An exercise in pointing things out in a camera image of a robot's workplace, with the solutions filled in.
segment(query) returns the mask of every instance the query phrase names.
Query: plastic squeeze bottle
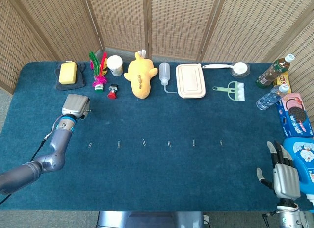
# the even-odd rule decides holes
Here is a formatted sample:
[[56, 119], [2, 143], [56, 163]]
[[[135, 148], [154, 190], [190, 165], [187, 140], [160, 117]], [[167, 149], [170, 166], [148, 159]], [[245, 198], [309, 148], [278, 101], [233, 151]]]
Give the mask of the plastic squeeze bottle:
[[289, 54], [285, 58], [276, 60], [263, 74], [258, 77], [256, 84], [261, 88], [268, 87], [272, 81], [289, 69], [290, 63], [294, 59], [294, 55]]
[[168, 81], [170, 80], [170, 65], [166, 62], [163, 62], [159, 65], [159, 79], [166, 93], [176, 93], [168, 92], [166, 89]]
[[287, 84], [281, 84], [274, 86], [269, 93], [262, 96], [257, 102], [256, 106], [260, 110], [266, 110], [276, 102], [278, 102], [282, 97], [284, 97], [289, 90]]

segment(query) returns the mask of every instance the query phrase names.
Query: yellow sponge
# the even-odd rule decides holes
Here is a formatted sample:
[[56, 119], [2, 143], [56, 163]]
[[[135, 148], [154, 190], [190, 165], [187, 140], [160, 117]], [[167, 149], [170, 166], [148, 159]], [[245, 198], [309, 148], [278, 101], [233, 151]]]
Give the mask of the yellow sponge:
[[59, 83], [73, 84], [77, 76], [77, 65], [75, 62], [64, 63], [61, 65]]

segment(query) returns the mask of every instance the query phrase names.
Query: yellow plush toy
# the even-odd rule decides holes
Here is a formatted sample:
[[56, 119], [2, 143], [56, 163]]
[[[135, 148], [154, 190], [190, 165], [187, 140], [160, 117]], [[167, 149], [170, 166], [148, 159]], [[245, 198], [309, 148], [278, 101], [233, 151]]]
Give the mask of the yellow plush toy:
[[154, 68], [153, 62], [149, 59], [142, 58], [137, 52], [135, 60], [129, 64], [128, 72], [124, 73], [126, 80], [131, 82], [134, 95], [144, 99], [148, 97], [151, 91], [150, 80], [158, 73]]

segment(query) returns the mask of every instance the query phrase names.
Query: green brush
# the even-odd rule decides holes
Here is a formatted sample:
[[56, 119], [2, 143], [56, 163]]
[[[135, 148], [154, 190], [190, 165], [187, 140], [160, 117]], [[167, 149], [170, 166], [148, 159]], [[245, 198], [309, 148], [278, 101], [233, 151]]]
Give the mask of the green brush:
[[230, 82], [228, 84], [228, 87], [213, 87], [212, 88], [214, 91], [221, 91], [221, 92], [228, 92], [228, 97], [232, 99], [233, 101], [245, 101], [245, 96], [244, 96], [244, 83], [243, 82]]

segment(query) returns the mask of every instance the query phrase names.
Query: robot finger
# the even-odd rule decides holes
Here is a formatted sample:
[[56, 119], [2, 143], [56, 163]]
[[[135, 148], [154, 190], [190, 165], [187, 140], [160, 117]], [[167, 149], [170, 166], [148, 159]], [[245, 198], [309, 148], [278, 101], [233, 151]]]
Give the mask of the robot finger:
[[278, 162], [281, 164], [285, 164], [283, 151], [282, 151], [281, 145], [279, 144], [278, 141], [275, 141], [275, 147], [276, 147], [276, 151], [277, 151]]
[[281, 149], [283, 151], [285, 164], [294, 167], [293, 159], [292, 159], [291, 155], [289, 154], [289, 152], [283, 146], [281, 146]]
[[275, 165], [279, 162], [278, 161], [278, 157], [277, 157], [277, 151], [274, 147], [274, 145], [270, 142], [270, 141], [267, 141], [267, 146], [270, 150], [270, 155], [271, 155], [271, 161], [273, 163], [273, 168], [275, 168]]
[[263, 185], [267, 186], [269, 189], [273, 190], [274, 189], [274, 185], [272, 182], [266, 180], [263, 176], [262, 170], [260, 168], [256, 169], [256, 175], [257, 178], [259, 179], [260, 183], [262, 183]]

